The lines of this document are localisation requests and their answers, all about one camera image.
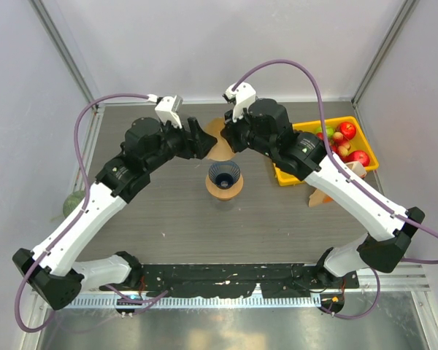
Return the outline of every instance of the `red apple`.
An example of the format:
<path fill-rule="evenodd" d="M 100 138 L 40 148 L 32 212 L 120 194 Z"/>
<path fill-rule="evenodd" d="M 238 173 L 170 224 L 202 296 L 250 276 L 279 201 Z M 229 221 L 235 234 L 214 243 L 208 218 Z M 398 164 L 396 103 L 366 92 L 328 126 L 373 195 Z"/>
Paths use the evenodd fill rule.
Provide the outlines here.
<path fill-rule="evenodd" d="M 347 157 L 347 162 L 360 162 L 363 166 L 370 164 L 370 158 L 364 151 L 353 151 Z"/>
<path fill-rule="evenodd" d="M 342 158 L 347 157 L 347 155 L 349 154 L 349 150 L 347 148 L 345 148 L 344 146 L 339 146 L 339 147 L 337 147 L 337 154 L 342 159 Z"/>
<path fill-rule="evenodd" d="M 347 140 L 353 139 L 357 133 L 356 126 L 351 122 L 341 122 L 337 130 L 344 135 Z"/>
<path fill-rule="evenodd" d="M 348 151 L 350 149 L 350 142 L 344 139 L 339 143 L 339 146 L 343 146 Z"/>
<path fill-rule="evenodd" d="M 339 131 L 336 131 L 333 134 L 333 141 L 336 142 L 337 144 L 342 142 L 344 140 L 344 135 L 342 135 L 342 133 L 340 133 Z"/>

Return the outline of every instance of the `robotic arm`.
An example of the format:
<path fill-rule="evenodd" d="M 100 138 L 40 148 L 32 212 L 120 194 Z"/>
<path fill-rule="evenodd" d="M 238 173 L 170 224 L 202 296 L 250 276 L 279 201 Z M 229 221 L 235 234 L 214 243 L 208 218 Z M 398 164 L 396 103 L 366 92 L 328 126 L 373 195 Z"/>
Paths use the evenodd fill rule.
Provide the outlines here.
<path fill-rule="evenodd" d="M 201 129 L 196 118 L 187 117 L 182 124 L 177 113 L 180 97 L 164 97 L 157 102 L 155 111 L 160 121 L 139 118 L 131 124 L 121 152 L 104 165 L 91 185 L 88 207 L 52 251 L 47 252 L 46 247 L 82 210 L 82 203 L 32 251 L 19 249 L 13 256 L 24 275 L 36 257 L 47 253 L 28 282 L 54 310 L 70 304 L 83 290 L 105 284 L 137 287 L 141 265 L 126 252 L 91 262 L 75 260 L 101 227 L 150 183 L 154 170 L 175 156 L 202 159 L 217 143 Z"/>
<path fill-rule="evenodd" d="M 360 268 L 392 272 L 417 230 L 396 214 L 418 223 L 425 214 L 418 208 L 406 210 L 388 200 L 334 155 L 337 163 L 349 173 L 350 179 L 347 179 L 329 159 L 322 140 L 312 133 L 295 131 L 285 107 L 272 99 L 256 98 L 249 84 L 242 83 L 235 91 L 231 85 L 223 97 L 234 108 L 225 115 L 226 127 L 221 135 L 234 152 L 250 148 L 269 157 L 282 171 L 324 191 L 368 231 L 346 246 L 328 249 L 318 261 L 320 268 L 315 270 L 315 276 L 302 278 L 317 279 L 330 286 L 346 273 Z M 385 203 L 394 214 L 380 208 L 354 183 Z"/>

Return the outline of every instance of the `green fruit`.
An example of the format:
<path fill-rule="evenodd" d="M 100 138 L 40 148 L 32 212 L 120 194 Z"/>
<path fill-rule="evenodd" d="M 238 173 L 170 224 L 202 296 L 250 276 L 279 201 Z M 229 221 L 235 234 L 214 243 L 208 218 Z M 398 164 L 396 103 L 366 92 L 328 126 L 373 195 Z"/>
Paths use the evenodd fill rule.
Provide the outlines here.
<path fill-rule="evenodd" d="M 320 125 L 316 128 L 315 133 L 322 133 L 322 132 L 323 132 L 323 128 Z M 326 126 L 326 133 L 328 134 L 328 139 L 330 139 L 334 134 L 334 129 L 331 126 Z"/>

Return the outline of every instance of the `reflective metal surface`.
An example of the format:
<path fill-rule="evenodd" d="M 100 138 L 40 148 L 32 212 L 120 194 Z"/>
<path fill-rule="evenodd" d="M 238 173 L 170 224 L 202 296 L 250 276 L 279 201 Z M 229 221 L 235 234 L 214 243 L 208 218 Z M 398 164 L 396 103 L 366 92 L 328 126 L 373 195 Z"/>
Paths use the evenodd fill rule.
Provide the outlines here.
<path fill-rule="evenodd" d="M 361 313 L 373 298 L 373 293 L 347 294 L 343 313 Z M 355 321 L 335 319 L 316 308 L 153 309 L 133 319 L 120 319 L 113 309 L 63 310 L 42 333 L 38 349 L 417 350 L 428 346 L 411 294 L 385 292 L 370 315 Z"/>

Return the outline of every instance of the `gray tabletop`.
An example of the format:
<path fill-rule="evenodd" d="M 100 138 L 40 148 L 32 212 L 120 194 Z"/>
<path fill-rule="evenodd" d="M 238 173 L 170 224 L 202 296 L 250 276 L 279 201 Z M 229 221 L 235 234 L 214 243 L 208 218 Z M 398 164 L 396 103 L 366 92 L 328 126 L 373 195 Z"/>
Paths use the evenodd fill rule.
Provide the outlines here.
<path fill-rule="evenodd" d="M 326 103 L 326 117 L 353 115 L 348 102 Z M 315 120 L 314 103 L 286 104 L 292 122 Z M 229 109 L 225 104 L 185 105 L 206 125 Z M 154 117 L 153 106 L 111 106 L 104 113 L 91 164 L 93 178 L 119 151 L 125 131 L 139 117 Z M 349 243 L 364 228 L 336 203 L 308 207 L 307 184 L 281 187 L 269 159 L 251 150 L 234 161 L 245 178 L 229 202 L 206 190 L 210 160 L 174 159 L 151 175 L 151 183 L 113 217 L 79 260 L 119 250 L 144 263 L 313 263 L 330 246 Z M 374 177 L 366 180 L 376 186 Z"/>

